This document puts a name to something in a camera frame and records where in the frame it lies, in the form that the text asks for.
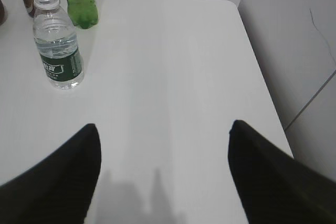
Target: table surface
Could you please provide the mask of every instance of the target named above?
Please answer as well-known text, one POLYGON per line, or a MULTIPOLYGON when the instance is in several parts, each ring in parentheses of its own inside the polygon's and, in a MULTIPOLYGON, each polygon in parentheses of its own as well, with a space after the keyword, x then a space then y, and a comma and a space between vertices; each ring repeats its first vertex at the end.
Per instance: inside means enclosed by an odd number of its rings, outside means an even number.
POLYGON ((227 162, 233 121, 291 152, 234 4, 97 0, 99 24, 77 29, 85 79, 61 91, 22 0, 2 1, 0 184, 95 123, 102 168, 87 223, 247 223, 227 162))

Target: bottle neck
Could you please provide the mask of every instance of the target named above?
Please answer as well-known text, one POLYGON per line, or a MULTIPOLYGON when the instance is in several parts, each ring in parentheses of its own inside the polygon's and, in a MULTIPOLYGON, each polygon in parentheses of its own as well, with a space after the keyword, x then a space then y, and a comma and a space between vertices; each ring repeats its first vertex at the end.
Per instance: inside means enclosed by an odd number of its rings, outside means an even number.
POLYGON ((53 9, 41 9, 41 8, 36 8, 35 10, 35 17, 38 15, 49 15, 49 14, 54 14, 60 10, 60 6, 56 6, 53 9))

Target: green label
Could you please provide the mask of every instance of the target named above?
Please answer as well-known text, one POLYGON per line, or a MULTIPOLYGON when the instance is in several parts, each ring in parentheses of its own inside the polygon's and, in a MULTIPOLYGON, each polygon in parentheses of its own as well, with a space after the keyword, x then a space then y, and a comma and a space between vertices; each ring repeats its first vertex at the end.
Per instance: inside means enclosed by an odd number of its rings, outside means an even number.
POLYGON ((41 55, 41 59, 47 76, 54 81, 72 80, 82 71, 78 48, 64 58, 53 59, 41 55))

